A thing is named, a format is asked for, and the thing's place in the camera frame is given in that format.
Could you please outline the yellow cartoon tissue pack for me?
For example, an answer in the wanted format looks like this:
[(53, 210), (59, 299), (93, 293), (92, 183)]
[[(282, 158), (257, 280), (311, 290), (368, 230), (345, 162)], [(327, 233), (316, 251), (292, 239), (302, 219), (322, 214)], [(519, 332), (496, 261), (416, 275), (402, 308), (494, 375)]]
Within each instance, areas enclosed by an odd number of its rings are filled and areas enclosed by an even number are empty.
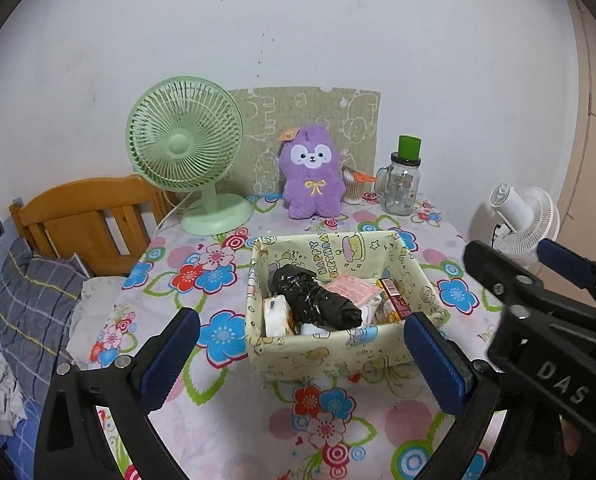
[(394, 281), (391, 278), (379, 278), (377, 284), (381, 289), (383, 301), (376, 310), (376, 323), (378, 325), (398, 323), (408, 318), (412, 313), (411, 308)]

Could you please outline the pink cloth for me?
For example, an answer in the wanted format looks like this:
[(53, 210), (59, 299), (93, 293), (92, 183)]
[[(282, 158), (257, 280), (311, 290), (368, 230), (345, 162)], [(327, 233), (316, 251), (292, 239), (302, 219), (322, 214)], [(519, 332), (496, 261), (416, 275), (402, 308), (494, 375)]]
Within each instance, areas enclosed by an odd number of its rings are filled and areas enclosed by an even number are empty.
[(351, 274), (343, 274), (325, 283), (329, 292), (343, 296), (359, 309), (377, 307), (381, 300), (381, 288), (371, 278), (358, 278)]

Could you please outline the black plastic bag bundle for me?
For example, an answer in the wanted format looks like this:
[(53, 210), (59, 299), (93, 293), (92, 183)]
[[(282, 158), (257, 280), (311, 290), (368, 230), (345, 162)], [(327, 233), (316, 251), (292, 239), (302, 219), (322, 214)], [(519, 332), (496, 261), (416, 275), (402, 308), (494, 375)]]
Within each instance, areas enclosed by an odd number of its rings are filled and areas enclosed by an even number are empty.
[(313, 324), (327, 330), (352, 330), (363, 323), (360, 308), (337, 292), (316, 281), (313, 271), (285, 264), (270, 277), (270, 292), (284, 296), (293, 318), (300, 324)]

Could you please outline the white tissue pack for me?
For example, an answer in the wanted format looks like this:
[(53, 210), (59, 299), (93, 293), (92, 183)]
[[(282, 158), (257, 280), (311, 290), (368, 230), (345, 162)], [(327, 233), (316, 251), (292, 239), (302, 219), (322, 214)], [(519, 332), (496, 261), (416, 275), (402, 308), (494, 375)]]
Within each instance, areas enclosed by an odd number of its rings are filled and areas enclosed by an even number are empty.
[(292, 312), (284, 295), (263, 300), (263, 321), (266, 337), (277, 338), (293, 334)]

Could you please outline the white towel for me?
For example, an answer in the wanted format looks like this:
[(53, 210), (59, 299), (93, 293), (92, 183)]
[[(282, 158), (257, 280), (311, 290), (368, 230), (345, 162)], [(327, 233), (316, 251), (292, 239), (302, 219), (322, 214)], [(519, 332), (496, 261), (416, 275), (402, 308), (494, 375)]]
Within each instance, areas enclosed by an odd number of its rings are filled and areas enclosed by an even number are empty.
[(330, 330), (322, 328), (314, 324), (303, 323), (300, 326), (300, 334), (303, 336), (316, 336), (327, 338), (330, 335)]

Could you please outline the beige door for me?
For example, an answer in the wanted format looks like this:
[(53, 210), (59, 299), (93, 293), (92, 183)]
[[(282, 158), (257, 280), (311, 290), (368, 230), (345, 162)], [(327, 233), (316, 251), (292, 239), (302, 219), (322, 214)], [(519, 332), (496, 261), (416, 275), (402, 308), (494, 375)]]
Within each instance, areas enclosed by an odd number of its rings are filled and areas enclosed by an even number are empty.
[(578, 48), (578, 119), (558, 206), (561, 243), (596, 260), (596, 20), (581, 0), (567, 0)]

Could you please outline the white standing fan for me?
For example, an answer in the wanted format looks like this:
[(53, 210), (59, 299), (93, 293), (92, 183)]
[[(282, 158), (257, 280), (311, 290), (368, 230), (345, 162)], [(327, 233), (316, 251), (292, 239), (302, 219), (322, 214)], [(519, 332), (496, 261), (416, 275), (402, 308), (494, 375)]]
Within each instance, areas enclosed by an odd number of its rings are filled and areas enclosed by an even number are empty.
[(497, 185), (488, 196), (488, 206), (499, 220), (492, 247), (529, 268), (537, 262), (541, 240), (556, 240), (560, 231), (560, 213), (544, 188), (517, 190), (506, 183)]

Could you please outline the crumpled white cloth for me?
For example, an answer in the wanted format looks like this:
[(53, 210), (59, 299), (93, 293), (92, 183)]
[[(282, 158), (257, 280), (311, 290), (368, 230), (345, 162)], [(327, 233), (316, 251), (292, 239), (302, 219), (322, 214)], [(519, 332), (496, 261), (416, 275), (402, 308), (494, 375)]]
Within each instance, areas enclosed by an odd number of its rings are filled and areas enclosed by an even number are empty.
[(13, 437), (18, 424), (26, 419), (19, 382), (0, 353), (0, 436)]

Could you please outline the cartoon paper storage box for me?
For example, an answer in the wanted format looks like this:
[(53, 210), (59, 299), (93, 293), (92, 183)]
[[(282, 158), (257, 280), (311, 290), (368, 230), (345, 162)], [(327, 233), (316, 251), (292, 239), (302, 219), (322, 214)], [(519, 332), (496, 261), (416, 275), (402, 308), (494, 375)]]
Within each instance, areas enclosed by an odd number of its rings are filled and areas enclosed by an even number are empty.
[(404, 344), (403, 320), (329, 334), (269, 336), (263, 300), (271, 296), (270, 273), (287, 263), (313, 271), (322, 283), (342, 275), (391, 278), (411, 312), (424, 313), (436, 328), (447, 324), (448, 312), (435, 286), (397, 232), (261, 236), (250, 260), (245, 338), (251, 364), (266, 380), (349, 376), (372, 366), (412, 361)]

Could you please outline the white bedding heap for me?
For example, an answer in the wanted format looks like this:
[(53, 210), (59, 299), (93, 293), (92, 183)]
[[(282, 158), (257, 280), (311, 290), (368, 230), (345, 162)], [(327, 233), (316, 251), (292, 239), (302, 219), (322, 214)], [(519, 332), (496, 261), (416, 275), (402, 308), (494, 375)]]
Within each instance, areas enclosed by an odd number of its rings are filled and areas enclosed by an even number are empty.
[(97, 276), (82, 285), (80, 299), (74, 307), (69, 328), (67, 353), (80, 370), (89, 367), (90, 352), (126, 278)]

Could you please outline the grey plaid pillow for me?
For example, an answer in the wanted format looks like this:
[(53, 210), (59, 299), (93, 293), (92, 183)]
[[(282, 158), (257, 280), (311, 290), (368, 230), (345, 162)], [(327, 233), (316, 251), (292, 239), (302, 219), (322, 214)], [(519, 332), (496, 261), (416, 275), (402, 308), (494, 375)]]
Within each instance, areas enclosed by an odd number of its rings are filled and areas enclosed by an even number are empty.
[(20, 388), (45, 402), (66, 347), (72, 312), (86, 278), (68, 260), (43, 257), (19, 237), (0, 270), (0, 349)]

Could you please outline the floral tablecloth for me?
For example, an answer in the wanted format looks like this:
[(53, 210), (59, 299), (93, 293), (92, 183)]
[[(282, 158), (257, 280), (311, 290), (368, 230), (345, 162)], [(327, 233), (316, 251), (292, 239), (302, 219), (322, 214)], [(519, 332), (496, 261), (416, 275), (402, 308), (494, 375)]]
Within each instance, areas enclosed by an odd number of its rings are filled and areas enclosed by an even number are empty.
[(374, 195), (335, 218), (295, 221), (277, 195), (251, 197), (241, 228), (191, 236), (163, 228), (124, 281), (90, 367), (134, 354), (176, 311), (199, 314), (200, 335), (153, 426), (193, 479), (412, 479), (452, 425), (411, 362), (349, 376), (283, 382), (252, 366), (245, 338), (253, 244), (261, 237), (394, 231), (448, 312), (442, 334), (484, 357), (502, 307), (462, 264), (465, 242), (427, 202), (409, 217)]

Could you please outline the glass jar green lid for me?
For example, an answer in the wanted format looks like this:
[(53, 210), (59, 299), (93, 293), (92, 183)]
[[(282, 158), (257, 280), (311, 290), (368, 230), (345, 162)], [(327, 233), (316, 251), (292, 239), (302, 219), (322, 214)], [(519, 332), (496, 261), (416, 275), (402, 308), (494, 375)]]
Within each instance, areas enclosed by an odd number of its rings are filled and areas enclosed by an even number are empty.
[(421, 140), (399, 136), (398, 149), (390, 155), (390, 165), (376, 171), (374, 192), (387, 214), (413, 213), (420, 180)]

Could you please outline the small cup with scissors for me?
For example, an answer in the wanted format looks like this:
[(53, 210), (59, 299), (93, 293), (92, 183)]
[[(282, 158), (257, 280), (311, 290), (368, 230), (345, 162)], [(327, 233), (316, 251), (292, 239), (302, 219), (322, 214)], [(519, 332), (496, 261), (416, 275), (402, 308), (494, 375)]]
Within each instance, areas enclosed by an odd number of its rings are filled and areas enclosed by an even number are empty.
[(342, 195), (343, 203), (355, 205), (363, 200), (369, 185), (376, 182), (371, 174), (364, 174), (362, 171), (352, 169), (348, 166), (341, 168), (341, 179), (345, 184), (345, 194)]

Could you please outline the green patterned cardboard sheet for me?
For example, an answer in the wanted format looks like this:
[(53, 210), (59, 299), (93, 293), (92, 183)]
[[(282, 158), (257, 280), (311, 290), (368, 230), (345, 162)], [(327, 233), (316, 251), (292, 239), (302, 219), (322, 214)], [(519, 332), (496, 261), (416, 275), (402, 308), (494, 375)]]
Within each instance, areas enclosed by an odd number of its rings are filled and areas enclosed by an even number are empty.
[(341, 164), (374, 171), (380, 93), (357, 89), (269, 87), (231, 92), (245, 125), (243, 144), (220, 192), (270, 195), (281, 192), (278, 167), (283, 132), (292, 127), (325, 127), (340, 150)]

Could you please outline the purple plush toy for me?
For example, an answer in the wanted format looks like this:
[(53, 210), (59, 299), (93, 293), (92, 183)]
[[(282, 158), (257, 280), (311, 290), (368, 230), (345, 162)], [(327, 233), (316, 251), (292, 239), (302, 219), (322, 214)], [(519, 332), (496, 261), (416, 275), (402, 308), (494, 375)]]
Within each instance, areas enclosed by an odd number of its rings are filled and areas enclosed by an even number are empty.
[(341, 214), (345, 184), (340, 151), (324, 126), (298, 129), (283, 143), (278, 166), (285, 178), (283, 199), (290, 218), (335, 218)]

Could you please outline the green desk fan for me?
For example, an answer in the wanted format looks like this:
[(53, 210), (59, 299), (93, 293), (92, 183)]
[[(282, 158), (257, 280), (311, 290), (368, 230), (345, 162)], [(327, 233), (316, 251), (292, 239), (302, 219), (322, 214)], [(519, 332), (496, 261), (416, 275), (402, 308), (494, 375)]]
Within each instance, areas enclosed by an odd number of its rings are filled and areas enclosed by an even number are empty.
[(191, 196), (181, 229), (217, 235), (245, 224), (251, 203), (215, 185), (232, 169), (243, 144), (243, 116), (233, 97), (214, 82), (179, 76), (158, 82), (133, 105), (126, 148), (133, 169), (162, 191)]

